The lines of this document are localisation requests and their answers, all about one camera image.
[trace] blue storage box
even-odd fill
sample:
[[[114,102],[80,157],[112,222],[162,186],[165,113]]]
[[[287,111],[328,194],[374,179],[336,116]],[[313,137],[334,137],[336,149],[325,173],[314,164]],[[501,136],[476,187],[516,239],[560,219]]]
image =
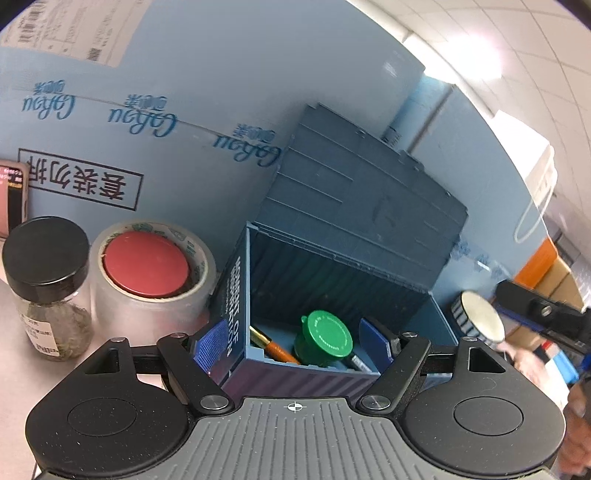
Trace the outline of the blue storage box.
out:
[[[236,401],[355,401],[379,375],[358,343],[362,317],[457,345],[430,290],[466,218],[415,159],[324,106],[308,107],[212,297],[211,321],[220,323],[208,342],[227,342],[206,369]],[[313,310],[345,323],[354,352],[375,373],[275,362],[251,345],[253,324],[291,351],[301,316]]]

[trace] human hand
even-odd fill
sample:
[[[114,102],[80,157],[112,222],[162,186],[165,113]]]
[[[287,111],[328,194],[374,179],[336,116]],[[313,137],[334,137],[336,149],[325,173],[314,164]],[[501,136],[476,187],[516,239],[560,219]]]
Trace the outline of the human hand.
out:
[[[570,389],[569,403],[564,409],[566,435],[557,459],[561,473],[583,475],[591,466],[591,425],[584,419],[586,401],[580,385]]]
[[[497,350],[506,352],[513,359],[513,367],[541,391],[551,397],[549,395],[552,390],[550,374],[546,370],[544,362],[533,352],[523,348],[516,348],[506,342],[499,343]]]

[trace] ceiling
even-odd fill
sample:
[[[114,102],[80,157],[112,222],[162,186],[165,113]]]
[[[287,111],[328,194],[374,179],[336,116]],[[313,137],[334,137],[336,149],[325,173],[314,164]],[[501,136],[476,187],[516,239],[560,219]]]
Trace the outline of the ceiling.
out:
[[[557,194],[591,222],[591,31],[555,0],[371,1],[452,67],[450,42],[460,37],[495,48],[502,77],[468,84],[493,114],[503,110],[549,140]]]

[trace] white round object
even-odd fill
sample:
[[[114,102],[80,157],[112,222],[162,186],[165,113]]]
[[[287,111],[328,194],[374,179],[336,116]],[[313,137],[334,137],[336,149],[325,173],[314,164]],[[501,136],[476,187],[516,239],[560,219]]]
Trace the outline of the white round object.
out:
[[[505,327],[495,308],[473,291],[463,292],[452,305],[460,330],[494,347],[505,340]]]
[[[105,271],[103,257],[110,241],[128,231],[156,233],[177,245],[187,258],[191,287],[174,297],[149,299],[117,286]],[[199,314],[213,290],[215,279],[212,253],[191,232],[154,221],[117,223],[104,230],[90,249],[90,296],[97,334],[104,338],[127,337],[132,346],[155,345],[159,338],[174,332],[190,335],[203,326]]]

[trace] orange pen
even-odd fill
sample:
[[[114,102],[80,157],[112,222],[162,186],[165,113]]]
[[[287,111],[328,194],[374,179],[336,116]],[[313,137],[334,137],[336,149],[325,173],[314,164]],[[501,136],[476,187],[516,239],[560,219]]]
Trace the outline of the orange pen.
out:
[[[267,335],[251,325],[251,342],[262,348],[267,355],[278,362],[301,365],[298,360],[271,340]]]

